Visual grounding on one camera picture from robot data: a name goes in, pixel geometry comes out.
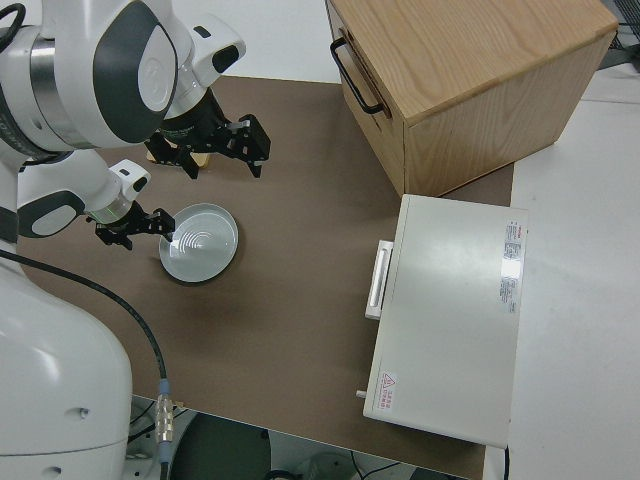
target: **handle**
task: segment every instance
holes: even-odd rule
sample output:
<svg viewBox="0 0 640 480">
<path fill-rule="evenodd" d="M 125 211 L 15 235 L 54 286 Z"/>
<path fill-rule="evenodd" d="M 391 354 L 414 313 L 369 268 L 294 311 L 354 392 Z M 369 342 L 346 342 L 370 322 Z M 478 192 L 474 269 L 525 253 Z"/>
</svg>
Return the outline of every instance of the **handle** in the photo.
<svg viewBox="0 0 640 480">
<path fill-rule="evenodd" d="M 382 301 L 384 299 L 384 290 L 387 286 L 392 251 L 393 242 L 384 240 L 378 242 L 376 263 L 371 276 L 371 289 L 369 290 L 369 299 L 367 300 L 367 308 L 364 314 L 365 317 L 372 320 L 380 320 L 382 315 Z"/>
<path fill-rule="evenodd" d="M 378 113 L 378 112 L 383 111 L 384 110 L 384 105 L 382 103 L 378 103 L 376 105 L 367 105 L 367 102 L 365 102 L 364 98 L 362 97 L 362 94 L 360 93 L 360 90 L 358 90 L 358 87 L 356 87 L 356 84 L 353 83 L 353 80 L 349 76 L 349 73 L 347 72 L 347 69 L 344 67 L 344 64 L 342 63 L 342 61 L 338 57 L 338 54 L 336 53 L 336 50 L 338 50 L 338 48 L 340 48 L 340 47 L 345 46 L 346 44 L 347 44 L 347 41 L 345 40 L 344 37 L 337 38 L 336 40 L 334 40 L 331 43 L 331 47 L 330 47 L 331 48 L 331 56 L 333 57 L 333 60 L 336 62 L 336 65 L 338 65 L 338 70 L 340 70 L 340 73 L 342 74 L 342 76 L 344 77 L 345 81 L 347 82 L 347 85 L 349 85 L 349 88 L 353 92 L 354 97 L 356 97 L 356 100 L 358 101 L 358 104 L 360 105 L 360 108 L 362 108 L 362 110 L 365 113 L 373 115 L 374 113 Z"/>
</svg>

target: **wooden drawer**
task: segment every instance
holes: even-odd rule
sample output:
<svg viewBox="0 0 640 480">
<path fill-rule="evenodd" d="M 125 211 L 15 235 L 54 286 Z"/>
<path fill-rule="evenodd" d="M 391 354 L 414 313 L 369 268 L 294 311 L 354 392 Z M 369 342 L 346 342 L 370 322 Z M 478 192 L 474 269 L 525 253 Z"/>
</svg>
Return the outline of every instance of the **wooden drawer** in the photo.
<svg viewBox="0 0 640 480">
<path fill-rule="evenodd" d="M 430 196 L 555 142 L 617 27 L 599 0 L 327 0 L 327 11 L 358 124 L 398 193 Z"/>
</svg>

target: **white bowl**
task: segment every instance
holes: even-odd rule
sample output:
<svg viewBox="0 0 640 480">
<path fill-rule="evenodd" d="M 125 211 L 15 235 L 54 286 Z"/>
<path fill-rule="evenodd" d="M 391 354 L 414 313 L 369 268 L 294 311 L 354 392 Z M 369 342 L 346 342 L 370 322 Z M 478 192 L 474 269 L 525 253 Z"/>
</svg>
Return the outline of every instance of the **white bowl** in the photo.
<svg viewBox="0 0 640 480">
<path fill-rule="evenodd" d="M 175 215 L 173 241 L 160 238 L 164 269 L 183 282 L 203 282 L 222 272 L 238 248 L 238 226 L 229 212 L 199 203 Z"/>
</svg>

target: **warning label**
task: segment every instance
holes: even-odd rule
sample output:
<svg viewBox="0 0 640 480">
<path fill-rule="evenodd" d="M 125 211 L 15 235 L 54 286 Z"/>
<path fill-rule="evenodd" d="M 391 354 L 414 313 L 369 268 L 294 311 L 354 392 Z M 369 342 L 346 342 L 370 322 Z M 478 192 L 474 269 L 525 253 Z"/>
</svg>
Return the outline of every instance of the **warning label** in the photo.
<svg viewBox="0 0 640 480">
<path fill-rule="evenodd" d="M 378 410 L 393 410 L 393 398 L 397 384 L 398 375 L 391 372 L 380 372 L 380 378 L 378 380 L 378 398 L 376 401 L 376 408 Z"/>
<path fill-rule="evenodd" d="M 518 309 L 518 290 L 522 268 L 523 226 L 513 221 L 507 225 L 504 234 L 502 270 L 500 278 L 500 302 L 509 313 Z"/>
</svg>

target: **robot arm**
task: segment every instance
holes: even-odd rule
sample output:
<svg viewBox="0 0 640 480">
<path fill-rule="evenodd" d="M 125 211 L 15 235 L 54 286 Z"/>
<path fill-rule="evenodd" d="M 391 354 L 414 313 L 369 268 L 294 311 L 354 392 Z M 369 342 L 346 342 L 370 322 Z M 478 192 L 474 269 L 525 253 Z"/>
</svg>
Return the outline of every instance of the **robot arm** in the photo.
<svg viewBox="0 0 640 480">
<path fill-rule="evenodd" d="M 52 235 L 81 213 L 105 243 L 128 249 L 128 235 L 173 231 L 166 212 L 148 215 L 116 188 L 142 177 L 109 171 L 95 153 L 59 151 L 145 141 L 158 163 L 191 178 L 192 152 L 239 158 L 260 176 L 268 136 L 253 115 L 229 121 L 209 88 L 245 53 L 236 32 L 208 13 L 178 20 L 165 0 L 58 3 L 44 2 L 42 26 L 20 29 L 0 55 L 0 139 L 41 163 L 19 177 L 23 236 Z"/>
<path fill-rule="evenodd" d="M 21 28 L 0 55 L 0 140 L 46 160 L 153 136 L 160 163 L 221 152 L 258 175 L 268 137 L 253 116 L 229 122 L 209 90 L 244 42 L 213 15 L 185 18 L 170 0 L 43 2 L 42 26 Z M 179 152 L 158 148 L 156 132 Z"/>
<path fill-rule="evenodd" d="M 23 10 L 10 8 L 0 17 Z M 40 26 L 21 27 L 19 18 L 19 28 L 0 29 L 5 253 L 15 251 L 17 172 L 29 157 L 39 165 L 21 174 L 19 196 L 23 228 L 36 236 L 64 228 L 79 212 L 125 236 L 147 217 L 135 202 L 146 172 L 129 163 L 109 169 L 92 152 L 61 152 L 139 144 L 159 134 L 178 145 L 167 151 L 161 143 L 170 153 L 166 163 L 185 166 L 190 152 L 218 151 L 259 173 L 268 137 L 253 117 L 229 122 L 208 89 L 244 53 L 237 36 L 223 41 L 212 31 L 212 17 L 194 13 L 185 24 L 170 0 L 58 0 L 43 2 Z M 104 325 L 38 289 L 10 258 L 0 260 L 7 364 L 0 379 L 12 388 L 0 404 L 23 408 L 3 427 L 0 477 L 118 479 L 131 398 L 124 350 Z M 160 393 L 161 400 L 169 393 L 166 378 Z M 170 426 L 159 438 L 164 478 Z"/>
<path fill-rule="evenodd" d="M 131 250 L 128 235 L 152 233 L 171 240 L 173 218 L 162 209 L 151 215 L 136 202 L 149 173 L 130 160 L 109 168 L 93 150 L 77 150 L 58 161 L 23 167 L 18 188 L 20 235 L 58 233 L 79 215 L 96 222 L 96 234 Z"/>
</svg>

